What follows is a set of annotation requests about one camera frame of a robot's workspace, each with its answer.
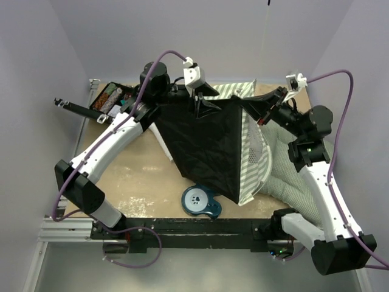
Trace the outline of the green striped pet tent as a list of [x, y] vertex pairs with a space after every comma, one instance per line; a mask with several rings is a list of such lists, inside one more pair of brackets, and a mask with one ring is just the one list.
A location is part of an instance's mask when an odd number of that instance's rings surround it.
[[239, 206], [253, 201], [269, 178], [270, 145], [255, 120], [236, 104], [202, 118], [187, 104], [165, 105], [155, 124], [184, 178]]

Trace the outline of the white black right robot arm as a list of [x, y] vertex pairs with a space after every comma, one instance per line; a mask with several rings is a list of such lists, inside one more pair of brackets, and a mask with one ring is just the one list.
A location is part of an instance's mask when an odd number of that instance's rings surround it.
[[364, 268], [377, 243], [351, 215], [332, 173], [335, 157], [329, 156], [323, 141], [331, 133], [332, 111], [319, 105], [301, 113], [288, 104], [288, 96], [287, 89], [279, 87], [238, 103], [258, 125], [272, 120], [296, 137], [288, 145], [289, 159], [309, 187], [322, 227], [289, 209], [272, 217], [271, 233], [279, 239], [290, 235], [299, 241], [322, 275]]

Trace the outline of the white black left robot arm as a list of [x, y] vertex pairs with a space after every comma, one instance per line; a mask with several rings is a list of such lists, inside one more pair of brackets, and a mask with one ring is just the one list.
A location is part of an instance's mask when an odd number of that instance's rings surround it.
[[200, 96], [217, 96], [205, 80], [203, 69], [191, 58], [183, 62], [184, 84], [174, 89], [167, 67], [160, 61], [148, 63], [140, 77], [140, 88], [121, 107], [107, 129], [70, 162], [60, 160], [55, 176], [60, 196], [78, 211], [99, 221], [111, 238], [126, 231], [126, 217], [114, 207], [96, 183], [118, 154], [158, 118], [160, 106], [201, 101]]

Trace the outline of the black poker chip case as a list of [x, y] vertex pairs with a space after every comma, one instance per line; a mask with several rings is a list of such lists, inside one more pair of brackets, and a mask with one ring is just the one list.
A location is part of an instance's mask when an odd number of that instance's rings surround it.
[[[109, 83], [115, 83], [118, 86], [110, 96], [103, 92]], [[140, 85], [123, 85], [117, 82], [101, 83], [100, 80], [92, 79], [89, 92], [90, 101], [87, 106], [59, 98], [55, 98], [53, 102], [57, 107], [79, 116], [98, 123], [109, 124], [120, 112], [121, 107], [136, 95], [139, 88]]]

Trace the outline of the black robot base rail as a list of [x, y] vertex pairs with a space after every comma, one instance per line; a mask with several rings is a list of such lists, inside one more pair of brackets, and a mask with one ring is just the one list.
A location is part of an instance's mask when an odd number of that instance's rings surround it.
[[91, 239], [101, 240], [110, 254], [145, 253], [158, 248], [161, 239], [165, 249], [248, 249], [290, 256], [299, 250], [290, 235], [275, 231], [272, 220], [263, 218], [129, 218], [117, 228], [134, 228], [122, 234], [104, 230], [92, 223]]

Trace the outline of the teal pet bowl stand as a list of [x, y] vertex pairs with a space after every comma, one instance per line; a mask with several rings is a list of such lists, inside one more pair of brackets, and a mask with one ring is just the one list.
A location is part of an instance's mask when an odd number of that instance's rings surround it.
[[187, 188], [181, 197], [182, 208], [191, 216], [206, 215], [217, 219], [221, 212], [221, 204], [214, 199], [216, 192], [206, 186], [195, 184]]

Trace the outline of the green checkered pet cushion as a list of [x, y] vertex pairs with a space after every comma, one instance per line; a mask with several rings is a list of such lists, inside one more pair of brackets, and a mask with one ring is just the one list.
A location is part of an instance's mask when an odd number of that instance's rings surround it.
[[272, 168], [260, 192], [296, 209], [306, 220], [322, 228], [311, 191], [289, 159], [288, 143], [296, 137], [273, 121], [262, 126], [261, 131], [270, 146]]

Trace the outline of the white toy microphone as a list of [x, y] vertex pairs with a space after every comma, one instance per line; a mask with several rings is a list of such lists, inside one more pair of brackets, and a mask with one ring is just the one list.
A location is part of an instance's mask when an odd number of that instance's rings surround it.
[[173, 162], [173, 157], [166, 145], [166, 143], [164, 142], [163, 140], [163, 137], [162, 135], [160, 134], [157, 126], [155, 123], [152, 123], [149, 127], [149, 129], [151, 130], [151, 132], [154, 134], [155, 138], [157, 139], [159, 145], [161, 146], [162, 150], [164, 151], [165, 155], [167, 156], [167, 158], [169, 159], [170, 162]]

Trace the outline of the green yellow chip stack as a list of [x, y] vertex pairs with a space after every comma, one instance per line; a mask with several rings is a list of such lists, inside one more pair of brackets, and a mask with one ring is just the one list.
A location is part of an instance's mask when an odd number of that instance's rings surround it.
[[110, 96], [117, 88], [118, 86], [115, 83], [109, 83], [103, 92]]

